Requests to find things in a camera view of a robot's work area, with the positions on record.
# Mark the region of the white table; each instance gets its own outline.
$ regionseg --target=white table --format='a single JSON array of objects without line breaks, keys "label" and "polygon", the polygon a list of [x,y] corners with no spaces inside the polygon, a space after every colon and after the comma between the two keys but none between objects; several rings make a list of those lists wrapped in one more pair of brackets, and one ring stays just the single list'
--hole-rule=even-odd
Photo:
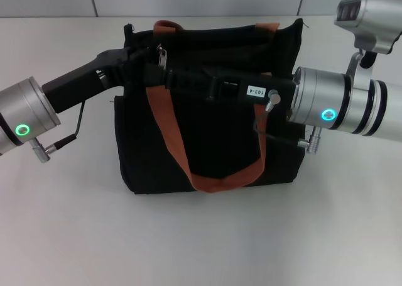
[{"label": "white table", "polygon": [[[0,19],[0,89],[44,84],[121,48],[156,18]],[[215,28],[295,17],[174,18]],[[307,17],[296,63],[345,72],[352,34]],[[374,77],[402,83],[402,44]],[[119,171],[114,107],[87,102],[77,141],[42,165],[29,145],[0,158],[0,285],[402,285],[402,144],[323,131],[292,184],[134,195]],[[79,106],[44,144],[71,134]]]}]

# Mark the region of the white label sticker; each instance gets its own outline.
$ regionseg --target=white label sticker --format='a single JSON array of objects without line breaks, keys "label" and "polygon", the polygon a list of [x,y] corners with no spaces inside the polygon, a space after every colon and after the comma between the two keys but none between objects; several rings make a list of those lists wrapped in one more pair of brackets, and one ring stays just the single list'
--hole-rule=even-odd
[{"label": "white label sticker", "polygon": [[248,96],[265,97],[266,88],[249,86],[247,87]]}]

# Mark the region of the metal clip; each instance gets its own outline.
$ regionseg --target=metal clip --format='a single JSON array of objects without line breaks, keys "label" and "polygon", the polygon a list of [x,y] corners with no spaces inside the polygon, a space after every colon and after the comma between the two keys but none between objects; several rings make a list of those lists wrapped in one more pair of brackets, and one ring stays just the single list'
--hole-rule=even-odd
[{"label": "metal clip", "polygon": [[162,66],[163,69],[166,69],[166,61],[168,60],[168,53],[165,49],[163,49],[162,45],[156,48],[159,51],[159,66]]},{"label": "metal clip", "polygon": [[346,75],[352,77],[353,88],[368,91],[370,89],[370,80],[374,65],[369,68],[361,67],[361,61],[364,56],[365,54],[363,54],[362,50],[353,54]]}]

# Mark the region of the orange strap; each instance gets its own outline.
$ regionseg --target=orange strap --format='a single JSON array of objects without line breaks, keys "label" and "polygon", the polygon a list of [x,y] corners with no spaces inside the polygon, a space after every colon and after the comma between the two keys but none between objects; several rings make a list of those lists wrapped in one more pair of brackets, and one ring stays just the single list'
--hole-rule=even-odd
[{"label": "orange strap", "polygon": [[[257,27],[275,31],[278,26],[279,24],[263,24],[263,26],[258,25]],[[181,26],[169,21],[163,21],[162,23],[159,21],[155,23],[154,35],[161,33],[174,33],[176,30],[182,30]],[[236,189],[253,183],[264,172],[266,137],[264,135],[259,135],[258,139],[261,156],[250,166],[223,179],[214,179],[193,174],[188,166],[188,160],[185,153],[180,128],[178,127],[175,117],[170,91],[165,89],[164,85],[161,85],[147,87],[146,93],[148,95],[148,101],[149,105],[151,106],[153,116],[159,126],[159,129],[161,130],[166,147],[176,160],[177,164],[179,164],[179,166],[185,172],[194,189],[208,193]],[[264,111],[265,106],[254,105],[254,112],[256,116],[264,113]],[[265,130],[265,128],[266,120],[261,119],[258,122],[258,129]]]}]

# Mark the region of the black cable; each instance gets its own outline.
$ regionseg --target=black cable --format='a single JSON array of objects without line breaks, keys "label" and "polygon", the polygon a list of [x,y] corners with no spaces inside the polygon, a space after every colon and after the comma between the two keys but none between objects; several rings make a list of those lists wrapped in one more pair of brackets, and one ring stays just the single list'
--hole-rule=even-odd
[{"label": "black cable", "polygon": [[273,136],[267,132],[264,132],[264,131],[258,129],[258,121],[260,121],[261,119],[267,118],[268,114],[269,114],[268,112],[265,112],[263,114],[260,114],[259,116],[256,116],[256,118],[254,119],[254,123],[253,123],[253,130],[255,132],[257,132],[258,134],[265,135],[265,137],[267,137],[270,140],[275,140],[275,141],[277,141],[279,143],[283,143],[285,145],[298,146],[298,141],[296,141],[296,140],[286,140],[284,138]]},{"label": "black cable", "polygon": [[67,137],[64,137],[62,140],[56,141],[53,144],[53,146],[55,146],[55,148],[57,150],[60,150],[65,145],[68,145],[69,143],[71,143],[72,141],[77,139],[77,135],[78,135],[78,133],[80,131],[80,127],[81,127],[81,120],[82,120],[82,115],[84,113],[84,107],[85,107],[85,101],[82,102],[82,104],[81,104],[80,114],[78,116],[77,129],[75,130],[75,133],[71,134],[71,135],[68,135]]},{"label": "black cable", "polygon": [[371,66],[374,65],[374,62],[376,61],[377,58],[377,53],[376,52],[366,52],[364,54],[364,57],[360,61],[360,66],[364,69],[368,69]]},{"label": "black cable", "polygon": [[84,113],[84,107],[85,107],[85,101],[82,102],[82,104],[81,104],[80,114],[78,116],[77,129],[75,130],[75,133],[74,133],[75,136],[77,136],[80,131],[82,115]]}]

